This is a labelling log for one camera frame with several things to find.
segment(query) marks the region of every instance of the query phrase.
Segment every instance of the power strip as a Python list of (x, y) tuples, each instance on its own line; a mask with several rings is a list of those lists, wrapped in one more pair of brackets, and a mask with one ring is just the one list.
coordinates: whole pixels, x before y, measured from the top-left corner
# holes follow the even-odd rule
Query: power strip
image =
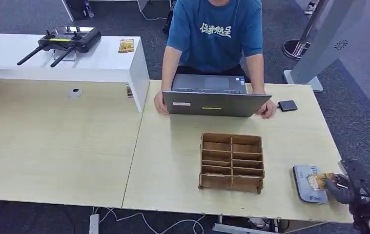
[(99, 214), (90, 216), (89, 234), (99, 234)]

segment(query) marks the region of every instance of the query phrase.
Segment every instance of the person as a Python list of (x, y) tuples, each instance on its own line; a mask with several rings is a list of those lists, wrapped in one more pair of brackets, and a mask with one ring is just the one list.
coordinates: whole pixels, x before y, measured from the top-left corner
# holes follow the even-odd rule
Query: person
[[(169, 114), (162, 91), (176, 74), (244, 76), (253, 93), (265, 94), (260, 0), (178, 0), (162, 63), (162, 86), (155, 107)], [(249, 77), (241, 68), (242, 52)], [(277, 107), (265, 103), (257, 114), (271, 117)]]
[(317, 4), (319, 4), (319, 0), (311, 0), (307, 5), (306, 10), (304, 11), (304, 14), (312, 15), (314, 10), (316, 10)]

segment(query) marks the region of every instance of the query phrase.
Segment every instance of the white desk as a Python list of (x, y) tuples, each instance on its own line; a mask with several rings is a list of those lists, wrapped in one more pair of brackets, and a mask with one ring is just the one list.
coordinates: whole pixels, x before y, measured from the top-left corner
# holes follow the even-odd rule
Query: white desk
[[(129, 83), (136, 106), (142, 112), (149, 74), (140, 37), (102, 37), (88, 53), (78, 53), (75, 62), (61, 61), (54, 68), (50, 68), (54, 61), (52, 51), (40, 51), (17, 66), (17, 62), (38, 46), (41, 37), (0, 34), (0, 78)], [(118, 53), (121, 39), (134, 39), (135, 52)]]

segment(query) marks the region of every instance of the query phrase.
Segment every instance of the laptop lid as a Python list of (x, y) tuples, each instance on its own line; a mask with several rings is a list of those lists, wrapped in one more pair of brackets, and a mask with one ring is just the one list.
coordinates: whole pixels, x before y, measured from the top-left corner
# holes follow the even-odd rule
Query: laptop lid
[(163, 91), (170, 114), (252, 116), (271, 95)]

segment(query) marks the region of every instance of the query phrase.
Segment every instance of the snack package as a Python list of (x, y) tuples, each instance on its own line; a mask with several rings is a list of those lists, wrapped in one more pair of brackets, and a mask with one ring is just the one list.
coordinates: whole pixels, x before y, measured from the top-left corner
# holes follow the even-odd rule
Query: snack package
[(307, 176), (308, 184), (316, 191), (326, 188), (325, 179), (336, 180), (334, 173), (311, 174)]
[(133, 97), (133, 93), (132, 93), (132, 90), (130, 89), (129, 84), (126, 84), (126, 92), (127, 92), (128, 98)]
[(119, 46), (119, 53), (127, 53), (135, 51), (134, 39), (122, 39)]

